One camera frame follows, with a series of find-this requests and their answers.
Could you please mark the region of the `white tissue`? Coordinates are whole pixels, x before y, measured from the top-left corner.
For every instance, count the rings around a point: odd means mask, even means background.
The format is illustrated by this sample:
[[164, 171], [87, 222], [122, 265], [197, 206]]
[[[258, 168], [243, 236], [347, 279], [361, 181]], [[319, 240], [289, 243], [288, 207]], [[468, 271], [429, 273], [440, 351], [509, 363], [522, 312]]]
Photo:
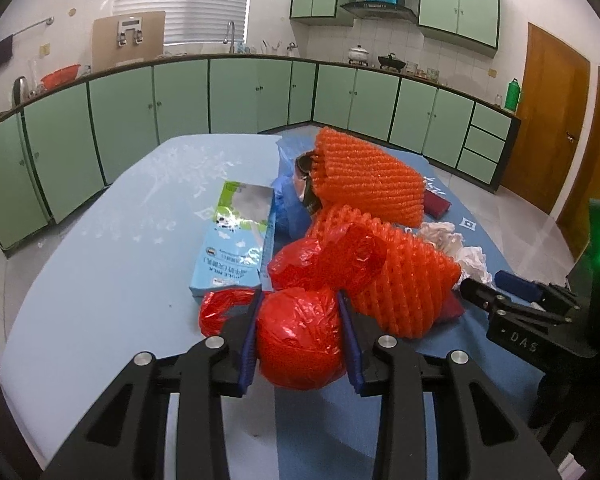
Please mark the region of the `white tissue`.
[[460, 278], [454, 285], [455, 290], [466, 278], [486, 286], [493, 284], [493, 276], [486, 267], [486, 253], [479, 246], [465, 246], [462, 234], [455, 231], [451, 222], [422, 222], [416, 236], [434, 245], [460, 266]]

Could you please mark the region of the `dark red small packet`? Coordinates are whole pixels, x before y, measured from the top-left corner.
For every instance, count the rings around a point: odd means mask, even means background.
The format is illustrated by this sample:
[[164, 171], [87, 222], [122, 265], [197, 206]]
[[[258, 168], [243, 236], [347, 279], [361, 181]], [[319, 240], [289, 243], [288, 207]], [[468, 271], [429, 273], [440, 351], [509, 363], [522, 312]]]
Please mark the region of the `dark red small packet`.
[[445, 198], [426, 190], [424, 193], [424, 211], [434, 220], [441, 220], [451, 208], [451, 203]]

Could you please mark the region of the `red plastic bag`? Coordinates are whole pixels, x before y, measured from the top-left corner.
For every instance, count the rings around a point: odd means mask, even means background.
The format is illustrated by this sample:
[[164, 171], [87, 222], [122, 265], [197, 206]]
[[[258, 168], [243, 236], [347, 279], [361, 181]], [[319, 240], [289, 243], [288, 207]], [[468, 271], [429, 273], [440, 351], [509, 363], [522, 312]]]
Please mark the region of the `red plastic bag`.
[[261, 373], [269, 382], [313, 390], [344, 374], [337, 292], [362, 292], [386, 257], [386, 242], [352, 223], [327, 229], [319, 240], [295, 240], [275, 255], [268, 264], [273, 289], [256, 322]]

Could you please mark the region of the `orange foam fruit net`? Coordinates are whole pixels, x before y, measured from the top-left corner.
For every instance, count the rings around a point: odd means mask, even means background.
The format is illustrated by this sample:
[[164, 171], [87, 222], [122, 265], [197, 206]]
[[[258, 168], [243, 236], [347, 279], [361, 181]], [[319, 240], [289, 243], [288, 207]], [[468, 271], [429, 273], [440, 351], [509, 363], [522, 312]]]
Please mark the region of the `orange foam fruit net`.
[[311, 159], [313, 192], [324, 205], [348, 205], [409, 228], [424, 220], [424, 177], [377, 145], [323, 128]]

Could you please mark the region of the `green lower kitchen cabinets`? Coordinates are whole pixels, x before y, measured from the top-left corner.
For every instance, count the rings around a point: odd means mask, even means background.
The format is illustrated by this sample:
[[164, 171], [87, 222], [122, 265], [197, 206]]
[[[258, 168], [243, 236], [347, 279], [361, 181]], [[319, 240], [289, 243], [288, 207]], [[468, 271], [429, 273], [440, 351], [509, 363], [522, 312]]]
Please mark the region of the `green lower kitchen cabinets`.
[[0, 247], [61, 222], [176, 136], [309, 122], [422, 155], [489, 191], [520, 128], [457, 90], [352, 65], [210, 56], [89, 76], [0, 116]]

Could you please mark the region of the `brown wooden door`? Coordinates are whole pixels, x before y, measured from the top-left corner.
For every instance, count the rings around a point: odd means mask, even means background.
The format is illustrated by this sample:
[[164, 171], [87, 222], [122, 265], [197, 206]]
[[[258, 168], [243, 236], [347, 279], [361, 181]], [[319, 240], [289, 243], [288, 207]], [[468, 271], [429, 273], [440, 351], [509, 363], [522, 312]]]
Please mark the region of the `brown wooden door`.
[[557, 220], [574, 260], [583, 254], [588, 244], [588, 202], [591, 198], [600, 200], [600, 69], [588, 142], [576, 180]]
[[571, 167], [582, 131], [591, 64], [562, 40], [528, 25], [520, 128], [502, 185], [547, 214]]

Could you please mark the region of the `blue patterned tablecloth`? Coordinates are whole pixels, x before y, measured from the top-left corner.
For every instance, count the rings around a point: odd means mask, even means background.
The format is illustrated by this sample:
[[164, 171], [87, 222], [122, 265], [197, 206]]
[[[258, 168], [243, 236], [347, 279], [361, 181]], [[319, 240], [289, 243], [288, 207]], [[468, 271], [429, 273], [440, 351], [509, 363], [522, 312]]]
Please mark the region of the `blue patterned tablecloth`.
[[[394, 439], [397, 458], [414, 464], [407, 479], [556, 479], [559, 474], [526, 419], [541, 374], [486, 339], [486, 312], [467, 307], [445, 322], [440, 309], [452, 290], [442, 263], [416, 255], [403, 234], [388, 250], [384, 273], [353, 307], [396, 337], [396, 352], [426, 356], [444, 377]], [[362, 399], [345, 379], [321, 390], [275, 393], [278, 472], [283, 479], [368, 479], [378, 461], [380, 400]]]

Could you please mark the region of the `blue plastic glove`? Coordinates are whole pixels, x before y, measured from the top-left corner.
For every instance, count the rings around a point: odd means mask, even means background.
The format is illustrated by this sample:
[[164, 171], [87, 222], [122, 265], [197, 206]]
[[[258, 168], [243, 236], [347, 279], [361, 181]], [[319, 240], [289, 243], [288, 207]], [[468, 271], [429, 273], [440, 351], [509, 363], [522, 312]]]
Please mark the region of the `blue plastic glove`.
[[273, 188], [276, 226], [292, 240], [304, 237], [311, 225], [311, 215], [303, 203], [306, 181], [289, 170], [275, 179]]

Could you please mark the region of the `black wok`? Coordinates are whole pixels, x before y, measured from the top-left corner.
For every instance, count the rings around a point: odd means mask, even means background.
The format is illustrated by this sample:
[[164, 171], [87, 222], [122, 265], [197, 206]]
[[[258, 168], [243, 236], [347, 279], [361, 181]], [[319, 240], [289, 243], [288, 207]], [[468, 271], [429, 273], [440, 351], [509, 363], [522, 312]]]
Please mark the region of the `black wok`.
[[377, 59], [379, 67], [382, 70], [392, 70], [393, 72], [400, 73], [400, 71], [406, 66], [406, 63], [396, 58], [393, 53], [379, 55]]

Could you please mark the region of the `white cooking pot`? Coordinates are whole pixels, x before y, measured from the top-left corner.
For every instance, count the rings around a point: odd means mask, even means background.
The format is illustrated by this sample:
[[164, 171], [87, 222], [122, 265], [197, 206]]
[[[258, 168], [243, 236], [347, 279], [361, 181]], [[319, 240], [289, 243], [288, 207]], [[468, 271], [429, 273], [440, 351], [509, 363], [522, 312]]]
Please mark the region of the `white cooking pot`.
[[353, 65], [367, 66], [370, 62], [370, 52], [359, 44], [348, 50], [348, 62]]

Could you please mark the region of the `range hood with blue box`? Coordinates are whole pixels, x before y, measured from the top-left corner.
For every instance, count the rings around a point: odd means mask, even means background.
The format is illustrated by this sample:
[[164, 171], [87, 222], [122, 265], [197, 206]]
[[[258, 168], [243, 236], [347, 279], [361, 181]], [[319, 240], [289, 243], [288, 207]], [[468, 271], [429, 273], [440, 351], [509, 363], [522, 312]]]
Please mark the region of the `range hood with blue box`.
[[360, 20], [395, 20], [417, 23], [417, 14], [406, 4], [406, 0], [347, 0], [340, 8]]

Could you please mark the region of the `red plastic basin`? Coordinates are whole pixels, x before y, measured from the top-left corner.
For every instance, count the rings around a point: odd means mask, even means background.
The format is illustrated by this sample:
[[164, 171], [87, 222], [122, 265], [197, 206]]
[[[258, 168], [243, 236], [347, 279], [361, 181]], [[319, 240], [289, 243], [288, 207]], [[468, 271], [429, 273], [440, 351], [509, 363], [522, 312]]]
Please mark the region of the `red plastic basin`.
[[60, 68], [59, 70], [55, 70], [53, 73], [45, 75], [41, 79], [41, 84], [47, 91], [61, 87], [64, 84], [68, 84], [69, 82], [75, 81], [80, 71], [80, 68], [80, 64], [72, 64]]

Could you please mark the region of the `chrome sink faucet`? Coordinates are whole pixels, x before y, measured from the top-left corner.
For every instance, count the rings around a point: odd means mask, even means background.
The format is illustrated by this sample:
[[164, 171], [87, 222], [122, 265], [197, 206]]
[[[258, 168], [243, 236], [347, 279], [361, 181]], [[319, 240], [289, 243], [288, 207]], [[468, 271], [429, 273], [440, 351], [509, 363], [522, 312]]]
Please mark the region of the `chrome sink faucet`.
[[223, 44], [228, 47], [229, 54], [236, 53], [236, 25], [234, 21], [228, 21]]

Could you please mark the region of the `brown cardboard box on counter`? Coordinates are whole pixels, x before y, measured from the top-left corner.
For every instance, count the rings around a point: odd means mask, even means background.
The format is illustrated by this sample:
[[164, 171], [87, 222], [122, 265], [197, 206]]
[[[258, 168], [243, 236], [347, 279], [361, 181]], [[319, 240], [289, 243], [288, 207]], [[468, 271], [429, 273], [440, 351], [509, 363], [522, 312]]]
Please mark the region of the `brown cardboard box on counter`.
[[92, 30], [92, 71], [153, 61], [163, 55], [166, 12], [127, 13], [99, 18]]

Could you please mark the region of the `dark hanging towel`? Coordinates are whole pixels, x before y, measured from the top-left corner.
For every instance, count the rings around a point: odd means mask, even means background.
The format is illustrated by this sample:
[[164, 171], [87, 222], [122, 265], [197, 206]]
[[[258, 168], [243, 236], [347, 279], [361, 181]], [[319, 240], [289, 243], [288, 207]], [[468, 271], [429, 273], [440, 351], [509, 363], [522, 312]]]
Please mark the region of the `dark hanging towel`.
[[12, 59], [12, 44], [14, 36], [9, 35], [0, 41], [0, 68]]

